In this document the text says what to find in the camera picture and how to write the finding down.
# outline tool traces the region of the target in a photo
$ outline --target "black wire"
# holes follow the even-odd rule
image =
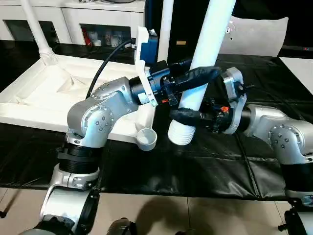
[[[90,87],[89,87],[88,92],[87,92],[86,99],[88,99],[88,98],[90,97],[90,95],[91,95],[91,93],[92,93],[92,90],[93,90],[93,88],[94,88],[94,85],[96,84],[97,79],[98,79],[100,73],[102,72],[102,70],[104,69],[104,67],[107,65],[107,63],[109,62],[109,60],[111,59],[111,57],[112,57],[118,50],[120,50],[122,47],[124,47],[125,45],[127,45],[127,44],[129,44],[129,43],[131,43],[131,42],[132,42],[132,40],[129,39],[129,40],[127,40],[127,41],[125,41],[125,42],[119,44],[119,45],[115,48],[115,50],[112,51],[111,54],[110,54],[110,55],[106,58],[106,60],[102,63],[102,65],[101,65],[100,68],[98,69],[96,75],[94,76],[94,78],[93,78],[93,80],[92,80],[92,82],[91,82],[91,84],[90,84]]]
[[[118,2],[118,1],[113,1],[113,0],[101,0],[101,1],[106,1],[106,2],[110,2],[110,3],[122,4],[122,3],[131,3],[131,2],[136,1],[136,0],[132,0],[132,1],[128,1],[128,2]]]
[[[245,87],[245,90],[249,90],[249,89],[256,89],[256,90],[259,90],[261,92],[268,94],[273,100],[279,101],[282,104],[284,104],[292,113],[294,113],[299,118],[299,120],[305,120],[301,114],[299,114],[293,107],[291,107],[291,105],[288,102],[286,102],[281,97],[271,93],[270,91],[264,88],[256,87],[255,85],[248,85]]]

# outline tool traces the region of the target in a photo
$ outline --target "white box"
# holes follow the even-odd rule
[[[0,93],[0,122],[67,132],[67,113],[83,100],[103,61],[56,55],[59,64],[46,66],[42,59]],[[94,87],[118,79],[136,77],[134,65],[109,62]],[[135,124],[151,128],[155,107],[150,103],[120,118],[109,139],[135,143]]]

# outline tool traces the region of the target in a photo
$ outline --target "white floor tile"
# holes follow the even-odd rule
[[[7,190],[7,188],[0,188],[0,202],[2,201]]]
[[[18,235],[39,222],[39,212],[45,191],[9,188],[0,203],[0,210],[10,208],[6,218],[0,219],[1,234]]]
[[[45,193],[41,190],[9,189],[0,203],[0,210],[5,210],[12,202],[7,217],[0,219],[0,234],[17,235],[36,226]],[[106,234],[111,223],[122,217],[137,223],[139,235],[174,235],[189,228],[185,197],[102,193],[90,234]]]
[[[136,223],[139,235],[175,235],[189,228],[185,197],[103,193],[91,235],[105,234],[123,217]]]
[[[278,212],[280,217],[282,218],[283,222],[285,222],[285,211],[289,211],[291,209],[291,205],[288,202],[275,202],[278,208]]]
[[[197,235],[282,235],[275,202],[188,198]]]

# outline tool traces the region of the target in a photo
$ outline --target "white pvc pipe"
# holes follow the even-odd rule
[[[174,0],[163,0],[161,31],[158,44],[157,61],[167,61],[170,44]]]
[[[37,43],[40,56],[44,58],[54,56],[51,47],[49,47],[47,40],[45,39],[44,33],[40,27],[40,24],[36,18],[35,12],[29,0],[21,0],[21,5],[24,13],[26,14],[26,18],[31,29],[31,32],[33,33],[35,41]]]
[[[236,0],[210,0],[190,69],[214,66]],[[179,108],[199,110],[207,84],[182,94]],[[196,128],[175,120],[170,124],[168,138],[175,144],[189,144]]]

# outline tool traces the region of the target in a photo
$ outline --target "black table surface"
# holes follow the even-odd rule
[[[56,45],[57,54],[105,59],[111,49],[79,45]],[[0,41],[0,90],[39,59],[32,42]],[[125,50],[112,59],[133,63],[133,53]],[[281,96],[309,122],[313,122],[312,95],[279,58],[219,55],[222,69],[237,67],[245,84],[254,84]],[[207,96],[219,96],[213,85]],[[248,103],[278,107],[294,114],[268,95],[252,92]],[[108,141],[101,155],[98,182],[102,192],[223,197],[251,200],[285,200],[284,179],[278,161],[267,144],[241,133],[232,136],[210,134],[198,128],[187,146],[172,144],[167,138],[170,108],[156,108],[153,129],[158,134],[151,152],[135,144]],[[46,189],[53,167],[55,149],[64,133],[0,123],[0,187]]]

